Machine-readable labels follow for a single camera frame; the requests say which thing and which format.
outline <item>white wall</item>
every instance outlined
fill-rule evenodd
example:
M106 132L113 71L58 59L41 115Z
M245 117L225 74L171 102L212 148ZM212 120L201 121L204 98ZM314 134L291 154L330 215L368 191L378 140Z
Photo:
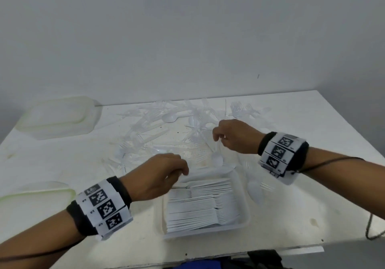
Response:
M318 89L385 152L385 0L0 0L2 136L27 106Z

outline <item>plastic container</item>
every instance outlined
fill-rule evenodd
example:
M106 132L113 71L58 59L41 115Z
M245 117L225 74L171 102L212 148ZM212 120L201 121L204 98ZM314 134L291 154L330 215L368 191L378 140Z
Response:
M86 96L49 100L27 110L16 129L38 140L86 134L94 129L97 113Z
M194 175L194 171L190 171L190 175L186 177L181 177L182 181L196 181L196 180L205 180L205 179L218 179L218 178L229 178L231 187L233 189L237 206L239 209L240 218L237 223L224 225L224 226L215 226L211 228L195 229L192 231L179 231L174 233L167 233L166 220L165 220L165 211L167 207L168 196L163 195L159 198L156 198L154 201L155 207L155 231L162 235L164 239L170 238L179 238L184 236L192 236L203 233L212 233L220 231L228 231L231 229L239 229L247 226L250 222L250 210L246 201L244 194L244 189L241 180L239 179L238 173L235 170L231 170L228 173L223 173L222 168L213 169L210 173L205 173L204 175Z

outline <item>white table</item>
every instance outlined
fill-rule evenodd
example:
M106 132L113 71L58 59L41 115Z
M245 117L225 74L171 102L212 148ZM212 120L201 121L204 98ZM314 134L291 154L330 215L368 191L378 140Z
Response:
M380 153L317 91L209 99L213 108L226 109L227 113L233 101L271 107L268 117L278 129L306 138L312 146L385 165ZM80 192L108 177L101 159L113 152L118 137L137 119L108 123L128 107L101 107L98 125L86 135L37 141L12 130L0 146L0 192L4 194L18 185L42 180L66 182ZM183 124L183 119L179 119L159 140L181 140L189 130ZM248 199L251 222L246 228L164 241L153 229L153 203L133 203L134 221L130 225L105 242L87 238L54 267L146 267L257 249L314 246L364 238L367 211L304 175L291 186L272 177L266 181L275 186L275 192L262 207ZM373 233L383 229L385 221L375 218Z

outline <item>left hand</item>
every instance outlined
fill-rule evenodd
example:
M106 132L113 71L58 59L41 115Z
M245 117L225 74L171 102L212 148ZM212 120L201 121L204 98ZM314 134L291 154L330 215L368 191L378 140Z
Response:
M142 201L166 194L181 174L188 175L187 162L175 154L158 154L120 178L131 200Z

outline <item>white plastic tray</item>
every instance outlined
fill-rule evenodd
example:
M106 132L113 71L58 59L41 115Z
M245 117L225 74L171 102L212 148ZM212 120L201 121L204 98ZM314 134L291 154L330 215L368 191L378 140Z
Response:
M235 170L232 170L228 173L223 173L221 168L211 172L209 175L194 175L194 171L190 171L191 176L181 177L179 182L188 182L195 180L204 180L204 179L217 179L217 178L229 178L231 182L231 186L234 191L235 198L238 203L238 209L240 218L237 223L230 224L226 226L217 226L213 228L203 228L203 229L195 229L193 231L180 231L174 233L167 233L166 221L165 221L165 211L167 207L168 196L163 195L154 201L154 209L155 209L155 231L156 233L163 236L164 239L170 238L179 238L184 236L192 236L196 234L203 233L211 233L211 232L219 232L219 231L227 231L230 229L239 229L247 226L250 222L250 210L246 201L246 197L244 194L244 189L242 182L239 179L238 173Z

